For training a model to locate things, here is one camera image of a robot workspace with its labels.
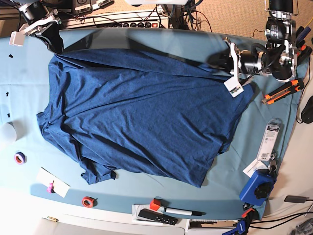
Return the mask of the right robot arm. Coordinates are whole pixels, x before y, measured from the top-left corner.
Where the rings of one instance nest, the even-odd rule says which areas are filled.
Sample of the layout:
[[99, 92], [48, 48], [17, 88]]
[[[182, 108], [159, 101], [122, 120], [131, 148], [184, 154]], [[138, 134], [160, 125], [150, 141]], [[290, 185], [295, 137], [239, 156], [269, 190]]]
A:
[[26, 37], [34, 37], [42, 41], [49, 51], [55, 54], [63, 52], [63, 39], [59, 34], [62, 22], [56, 9], [48, 11], [42, 2], [35, 1], [18, 3], [18, 10], [26, 23], [11, 33], [11, 46], [22, 47]]

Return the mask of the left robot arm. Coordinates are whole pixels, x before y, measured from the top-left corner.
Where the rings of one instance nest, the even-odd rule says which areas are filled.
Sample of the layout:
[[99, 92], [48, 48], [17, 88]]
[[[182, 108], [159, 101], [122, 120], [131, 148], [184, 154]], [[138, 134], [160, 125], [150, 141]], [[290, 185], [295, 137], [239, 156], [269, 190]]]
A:
[[230, 74], [247, 75], [244, 84], [254, 75], [272, 75], [280, 82], [288, 82], [296, 77], [297, 47], [295, 20], [292, 16], [293, 1], [268, 0], [265, 10], [269, 13], [265, 36], [267, 43], [253, 43], [251, 49], [240, 50], [234, 45], [235, 55], [231, 55], [231, 41], [224, 38], [227, 49], [209, 58], [209, 64]]

